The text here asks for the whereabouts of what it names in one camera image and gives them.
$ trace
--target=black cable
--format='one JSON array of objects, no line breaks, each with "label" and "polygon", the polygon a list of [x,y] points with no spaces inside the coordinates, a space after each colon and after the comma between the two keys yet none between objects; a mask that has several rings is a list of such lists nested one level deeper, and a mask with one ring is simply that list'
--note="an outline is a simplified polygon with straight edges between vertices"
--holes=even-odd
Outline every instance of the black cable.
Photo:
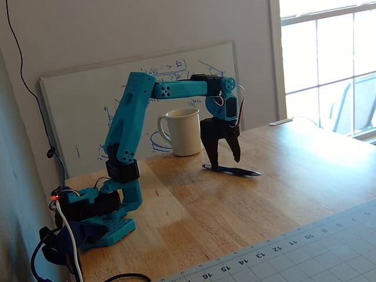
[{"label": "black cable", "polygon": [[46,136],[47,136],[47,139],[48,139],[48,143],[49,143],[49,146],[50,146],[50,149],[48,150],[47,152],[47,157],[50,159],[53,157],[53,155],[55,155],[62,168],[63,168],[63,171],[64,171],[64,180],[63,180],[63,187],[65,187],[65,168],[64,168],[64,165],[63,165],[63,162],[61,161],[61,158],[55,153],[55,147],[52,146],[52,143],[51,143],[51,139],[48,135],[48,132],[47,132],[47,126],[46,126],[46,121],[45,121],[45,118],[43,116],[43,112],[42,112],[42,107],[41,107],[41,103],[39,102],[39,99],[38,97],[30,90],[29,86],[26,84],[25,80],[24,80],[24,75],[23,75],[23,65],[24,65],[24,57],[22,56],[22,51],[21,51],[21,47],[19,46],[19,43],[18,43],[18,39],[17,39],[17,36],[16,36],[16,33],[14,32],[13,30],[13,27],[12,27],[12,24],[11,24],[11,19],[9,17],[9,8],[8,8],[8,0],[5,0],[5,4],[6,4],[6,17],[8,19],[8,25],[9,25],[9,28],[10,30],[12,31],[12,34],[13,34],[13,37],[14,37],[14,40],[16,41],[17,43],[17,48],[18,48],[18,52],[19,52],[19,56],[21,57],[21,66],[19,68],[19,75],[21,77],[21,80],[23,82],[23,85],[25,85],[26,89],[29,91],[29,93],[31,95],[33,95],[33,97],[35,98],[36,102],[38,103],[38,108],[39,108],[39,112],[41,113],[41,117],[42,117],[42,120],[43,120],[43,125],[44,125],[44,128],[45,128],[45,132],[46,132]]},{"label": "black cable", "polygon": [[36,245],[35,247],[35,250],[33,252],[33,255],[31,255],[31,260],[30,260],[30,267],[31,267],[31,272],[34,276],[34,278],[38,281],[38,282],[44,282],[46,280],[44,280],[42,277],[40,277],[37,273],[36,273],[36,270],[35,270],[35,257],[36,257],[36,254],[38,253],[39,249],[42,247],[44,241],[53,233],[55,233],[56,231],[59,231],[60,229],[59,228],[56,228],[56,229],[53,229],[51,230],[50,232],[48,232],[38,243],[38,245]]},{"label": "black cable", "polygon": [[94,188],[96,188],[96,186],[97,186],[98,182],[100,181],[100,179],[103,179],[103,178],[105,178],[105,179],[111,179],[111,178],[106,177],[106,176],[102,176],[102,177],[98,178],[97,181],[94,184]]},{"label": "black cable", "polygon": [[135,277],[144,279],[147,282],[151,282],[151,279],[148,276],[140,274],[140,273],[126,273],[126,274],[115,275],[111,278],[108,278],[105,282],[111,282],[113,280],[120,279],[120,278],[135,278]]}]

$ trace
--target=white mug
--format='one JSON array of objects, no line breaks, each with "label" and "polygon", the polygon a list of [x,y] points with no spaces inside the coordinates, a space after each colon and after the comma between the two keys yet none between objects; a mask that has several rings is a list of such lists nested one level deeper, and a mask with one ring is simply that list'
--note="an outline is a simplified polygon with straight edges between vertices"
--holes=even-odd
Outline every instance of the white mug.
[{"label": "white mug", "polygon": [[[162,119],[167,120],[170,137],[162,128]],[[183,108],[172,110],[158,118],[157,126],[159,133],[165,141],[172,146],[176,156],[192,156],[202,150],[200,137],[199,110],[196,108]]]}]

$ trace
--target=white wall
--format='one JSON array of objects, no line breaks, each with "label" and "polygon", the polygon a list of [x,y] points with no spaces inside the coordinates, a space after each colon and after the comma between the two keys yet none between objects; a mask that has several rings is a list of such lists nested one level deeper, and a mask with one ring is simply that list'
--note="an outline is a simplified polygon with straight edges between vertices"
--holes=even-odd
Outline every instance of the white wall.
[{"label": "white wall", "polygon": [[[0,281],[33,281],[30,258],[39,229],[52,220],[0,49]],[[40,276],[66,281],[63,267],[36,257]]]},{"label": "white wall", "polygon": [[[9,0],[33,89],[45,72],[234,39],[247,90],[246,129],[276,120],[267,0]],[[19,78],[19,55],[0,3],[0,47],[46,192],[61,174],[45,157],[37,105]]]}]

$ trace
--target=window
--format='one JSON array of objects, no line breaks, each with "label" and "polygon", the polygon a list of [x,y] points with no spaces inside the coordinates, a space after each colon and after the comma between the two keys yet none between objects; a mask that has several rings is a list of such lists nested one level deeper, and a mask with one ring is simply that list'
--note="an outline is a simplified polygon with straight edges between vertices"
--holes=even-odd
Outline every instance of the window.
[{"label": "window", "polygon": [[287,117],[376,129],[376,2],[280,0]]}]

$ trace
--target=wooden tabletop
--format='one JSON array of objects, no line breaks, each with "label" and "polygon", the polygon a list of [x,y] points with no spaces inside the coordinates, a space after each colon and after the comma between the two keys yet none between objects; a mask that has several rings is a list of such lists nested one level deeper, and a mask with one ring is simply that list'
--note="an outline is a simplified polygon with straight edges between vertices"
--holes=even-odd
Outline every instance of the wooden tabletop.
[{"label": "wooden tabletop", "polygon": [[[163,278],[376,197],[376,146],[298,121],[243,132],[239,142],[240,163],[221,142],[220,164],[262,176],[205,170],[205,152],[139,162],[144,202],[128,215],[137,229],[82,253],[85,281],[129,272]],[[100,176],[66,183],[84,189]]]}]

